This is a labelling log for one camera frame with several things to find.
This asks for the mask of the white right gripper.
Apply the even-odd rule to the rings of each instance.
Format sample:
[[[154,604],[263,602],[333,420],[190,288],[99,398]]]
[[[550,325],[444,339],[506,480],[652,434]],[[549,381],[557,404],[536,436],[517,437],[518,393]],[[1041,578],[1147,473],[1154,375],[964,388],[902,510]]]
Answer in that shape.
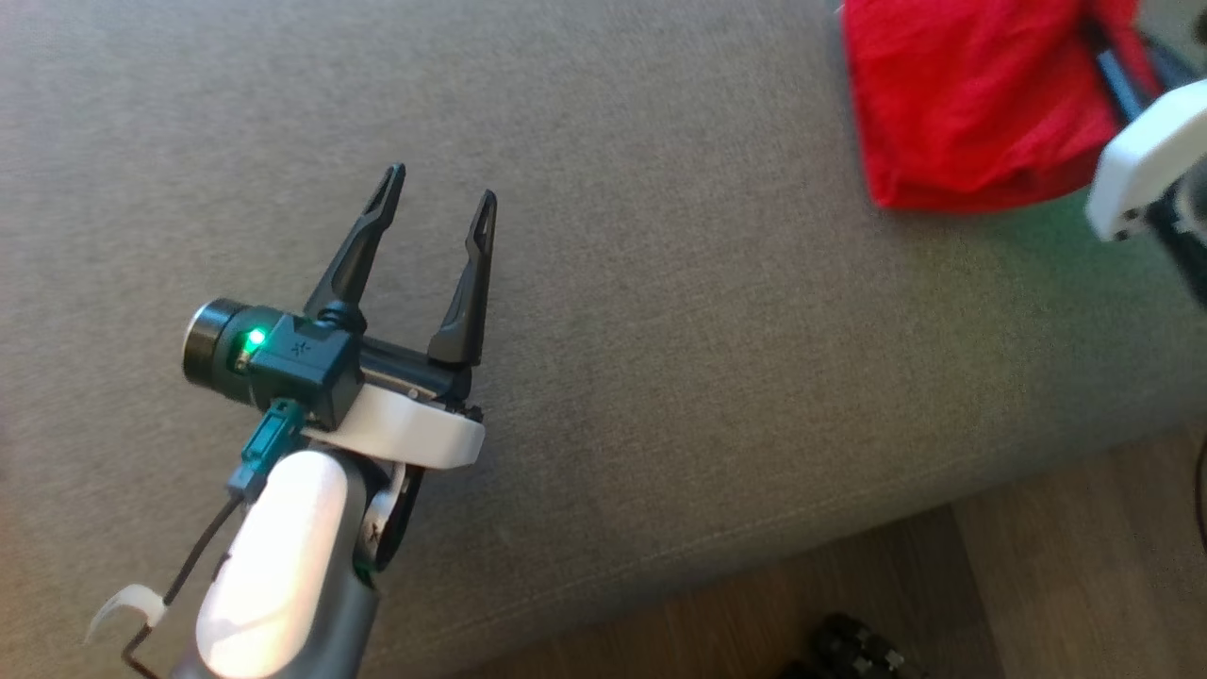
[[[1090,21],[1089,43],[1114,107],[1151,104],[1100,154],[1083,207],[1092,232],[1102,241],[1144,232],[1141,213],[1173,189],[1174,232],[1205,242],[1206,82],[1165,93],[1135,25]]]

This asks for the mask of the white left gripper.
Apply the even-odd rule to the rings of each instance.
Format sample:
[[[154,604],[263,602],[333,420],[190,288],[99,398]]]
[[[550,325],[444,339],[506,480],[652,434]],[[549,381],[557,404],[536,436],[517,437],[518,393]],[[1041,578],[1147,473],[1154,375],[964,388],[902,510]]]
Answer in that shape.
[[[307,298],[307,317],[342,330],[366,330],[358,309],[378,248],[392,226],[406,165],[387,166],[377,189]],[[425,469],[470,467],[486,439],[479,406],[470,406],[471,367],[486,338],[488,285],[498,203],[480,198],[465,239],[467,263],[427,355],[378,339],[362,345],[365,386],[326,443],[368,458]]]

